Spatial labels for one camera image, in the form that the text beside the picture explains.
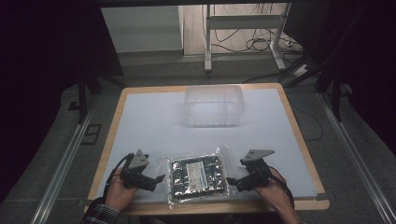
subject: table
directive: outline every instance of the table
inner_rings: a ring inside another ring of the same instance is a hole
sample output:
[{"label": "table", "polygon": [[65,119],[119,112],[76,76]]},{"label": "table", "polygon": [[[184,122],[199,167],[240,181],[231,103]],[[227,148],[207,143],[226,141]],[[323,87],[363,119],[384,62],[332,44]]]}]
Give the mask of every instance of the table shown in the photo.
[{"label": "table", "polygon": [[278,44],[283,32],[290,3],[280,15],[237,15],[237,16],[210,16],[210,5],[206,6],[206,42],[205,42],[205,71],[212,71],[212,52],[210,43],[211,30],[237,30],[237,29],[276,29],[274,41],[269,44],[279,71],[285,71],[282,56],[279,54]]},{"label": "table", "polygon": [[[320,182],[315,165],[310,157],[304,142],[303,136],[300,132],[295,117],[292,114],[286,94],[279,84],[265,83],[265,84],[244,84],[240,85],[243,90],[262,90],[262,89],[276,89],[281,99],[282,105],[285,108],[286,114],[290,121],[290,126],[295,134],[298,146],[303,155],[309,174],[312,177],[315,189],[318,195],[325,193],[324,188]],[[124,109],[125,101],[128,94],[137,93],[154,93],[154,92],[183,92],[187,86],[173,86],[173,87],[146,87],[146,88],[127,88],[124,89],[120,96],[119,104],[117,106],[102,157],[97,167],[96,175],[92,182],[89,199],[94,200],[96,193],[99,190],[99,185],[104,176],[107,162],[110,157],[112,147],[115,142],[117,130],[120,125],[120,118]],[[329,200],[320,200],[317,198],[299,199],[296,200],[297,210],[320,210],[327,209],[330,205]],[[205,204],[183,204],[178,209],[170,210],[164,203],[134,203],[128,206],[123,214],[125,216],[154,216],[154,215],[176,215],[176,214],[213,214],[213,213],[260,213],[270,211],[270,208],[262,202],[262,200],[241,200],[232,202],[213,202]]]}]

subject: black electronic component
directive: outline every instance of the black electronic component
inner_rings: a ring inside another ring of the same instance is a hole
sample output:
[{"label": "black electronic component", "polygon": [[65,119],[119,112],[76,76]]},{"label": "black electronic component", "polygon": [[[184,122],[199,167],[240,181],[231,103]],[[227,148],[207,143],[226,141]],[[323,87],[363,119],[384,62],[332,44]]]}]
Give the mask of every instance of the black electronic component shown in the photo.
[{"label": "black electronic component", "polygon": [[273,154],[273,150],[258,150],[251,149],[244,159],[240,160],[242,165],[245,165],[248,175],[240,179],[227,177],[227,182],[236,186],[239,191],[251,191],[256,187],[265,187],[271,180],[275,180],[280,187],[285,190],[290,199],[290,204],[294,207],[294,200],[286,183],[271,173],[270,167],[264,161],[263,157]]},{"label": "black electronic component", "polygon": [[149,165],[149,155],[144,155],[139,149],[126,158],[126,162],[122,167],[120,178],[125,188],[137,187],[140,189],[154,191],[158,183],[163,181],[165,175],[160,175],[153,179],[142,175],[142,172]]}]

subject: human hand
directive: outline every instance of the human hand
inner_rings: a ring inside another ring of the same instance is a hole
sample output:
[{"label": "human hand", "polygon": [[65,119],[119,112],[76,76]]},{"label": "human hand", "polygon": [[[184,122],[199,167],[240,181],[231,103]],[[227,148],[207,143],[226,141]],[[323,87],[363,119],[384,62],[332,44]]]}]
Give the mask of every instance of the human hand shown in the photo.
[{"label": "human hand", "polygon": [[[286,179],[277,170],[272,167],[270,167],[270,170],[272,175],[283,180],[286,184]],[[254,190],[262,196],[270,207],[279,213],[285,224],[300,223],[296,211],[290,204],[289,196],[275,180],[271,179],[267,186],[256,187]]]},{"label": "human hand", "polygon": [[119,211],[128,206],[138,190],[138,188],[125,188],[120,178],[120,172],[121,168],[119,168],[114,174],[114,177],[110,182],[110,188],[108,189],[105,202],[105,204],[112,206]]}]

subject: wall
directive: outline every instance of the wall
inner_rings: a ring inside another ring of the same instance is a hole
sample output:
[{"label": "wall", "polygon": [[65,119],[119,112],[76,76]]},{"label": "wall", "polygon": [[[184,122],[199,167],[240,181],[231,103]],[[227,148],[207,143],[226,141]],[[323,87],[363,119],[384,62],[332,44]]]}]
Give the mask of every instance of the wall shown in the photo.
[{"label": "wall", "polygon": [[118,53],[182,49],[180,12],[177,6],[102,8]]}]

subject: clear plastic container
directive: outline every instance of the clear plastic container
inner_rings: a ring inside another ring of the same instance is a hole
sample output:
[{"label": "clear plastic container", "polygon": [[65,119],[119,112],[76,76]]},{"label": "clear plastic container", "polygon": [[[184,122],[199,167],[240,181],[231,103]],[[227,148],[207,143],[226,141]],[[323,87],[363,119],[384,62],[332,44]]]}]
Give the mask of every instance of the clear plastic container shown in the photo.
[{"label": "clear plastic container", "polygon": [[186,89],[184,108],[191,126],[234,126],[245,102],[237,85],[191,86]]}]

